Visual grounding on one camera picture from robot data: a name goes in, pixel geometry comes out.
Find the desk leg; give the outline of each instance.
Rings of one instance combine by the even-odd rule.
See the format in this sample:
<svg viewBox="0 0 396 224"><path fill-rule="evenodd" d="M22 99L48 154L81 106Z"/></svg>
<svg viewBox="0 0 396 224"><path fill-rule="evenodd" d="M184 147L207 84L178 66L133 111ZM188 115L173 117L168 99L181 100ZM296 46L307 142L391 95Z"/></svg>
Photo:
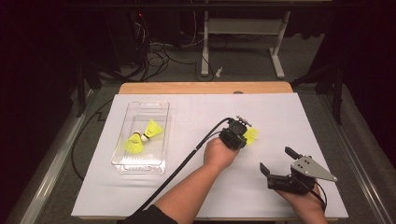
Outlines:
<svg viewBox="0 0 396 224"><path fill-rule="evenodd" d="M202 52L202 63L201 63L201 75L203 77L207 77L209 75L209 47L207 45L207 41L209 38L209 31L207 27L207 21L209 20L209 12L205 12L205 21L204 21L204 49Z"/></svg>
<svg viewBox="0 0 396 224"><path fill-rule="evenodd" d="M276 76L278 78L284 78L285 74L283 73L282 65L280 64L279 57L277 56L280 45L282 44L283 36L285 35L286 27L288 26L290 12L285 12L283 16L282 24L279 26L279 31L277 33L277 41L276 46L274 48L270 48L271 59L274 64L274 68L276 71Z"/></svg>

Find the dark background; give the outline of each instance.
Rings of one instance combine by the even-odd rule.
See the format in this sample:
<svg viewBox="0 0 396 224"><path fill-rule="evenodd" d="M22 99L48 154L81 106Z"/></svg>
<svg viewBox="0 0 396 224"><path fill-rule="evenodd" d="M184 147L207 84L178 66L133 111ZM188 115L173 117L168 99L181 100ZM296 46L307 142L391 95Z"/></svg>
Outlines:
<svg viewBox="0 0 396 224"><path fill-rule="evenodd" d="M383 0L358 14L292 11L286 36L303 34L308 38L327 34L332 28L313 64L320 67L340 48L349 47L348 36L355 34L351 37L353 46L348 52L344 81L378 143L396 165L396 92L392 82L396 75L396 33L395 16L390 10L390 1ZM69 114L73 104L69 94L77 84L79 65L95 62L117 71L121 64L139 62L138 50L142 46L134 41L131 29L134 13L138 12L69 12L53 1L0 3L0 222L6 220ZM211 13L235 15L231 11ZM193 20L186 12L143 15L151 35L176 46L180 30L190 35L194 32ZM256 18L262 14L238 16ZM199 29L202 17L203 13L197 12ZM354 33L357 24L363 24L364 32Z"/></svg>

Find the transparent bin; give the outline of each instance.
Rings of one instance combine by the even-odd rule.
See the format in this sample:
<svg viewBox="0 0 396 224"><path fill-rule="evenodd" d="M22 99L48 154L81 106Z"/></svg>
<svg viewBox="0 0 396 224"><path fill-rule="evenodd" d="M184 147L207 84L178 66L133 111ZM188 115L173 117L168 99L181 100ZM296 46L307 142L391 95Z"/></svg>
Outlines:
<svg viewBox="0 0 396 224"><path fill-rule="evenodd" d="M128 104L120 138L111 160L121 174L161 175L164 173L166 137L169 132L168 111L168 102L131 102ZM151 119L163 128L163 132L143 142L141 152L128 152L124 147L125 142L135 132L144 133Z"/></svg>

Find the black sleeve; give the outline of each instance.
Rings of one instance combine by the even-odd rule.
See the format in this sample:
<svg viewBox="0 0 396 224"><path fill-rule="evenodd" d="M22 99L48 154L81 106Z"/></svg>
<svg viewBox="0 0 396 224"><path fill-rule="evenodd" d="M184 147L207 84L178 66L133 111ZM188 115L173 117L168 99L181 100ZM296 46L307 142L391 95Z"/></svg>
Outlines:
<svg viewBox="0 0 396 224"><path fill-rule="evenodd" d="M122 224L177 224L167 216L161 209L152 204L147 210L136 212L125 218Z"/></svg>

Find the human arm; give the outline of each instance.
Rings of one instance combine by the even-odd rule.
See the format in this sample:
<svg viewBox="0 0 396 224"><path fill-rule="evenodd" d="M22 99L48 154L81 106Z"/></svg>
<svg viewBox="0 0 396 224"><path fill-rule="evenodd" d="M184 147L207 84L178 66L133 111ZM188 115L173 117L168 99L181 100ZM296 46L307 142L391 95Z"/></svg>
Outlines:
<svg viewBox="0 0 396 224"><path fill-rule="evenodd" d="M239 150L219 138L207 142L204 164L166 192L155 205L178 224L192 223L219 174L233 163Z"/></svg>
<svg viewBox="0 0 396 224"><path fill-rule="evenodd" d="M315 185L313 191L320 195L318 185ZM291 204L297 217L305 224L323 224L328 223L322 209L322 204L312 193L304 195L288 193L282 190L276 190L286 201Z"/></svg>

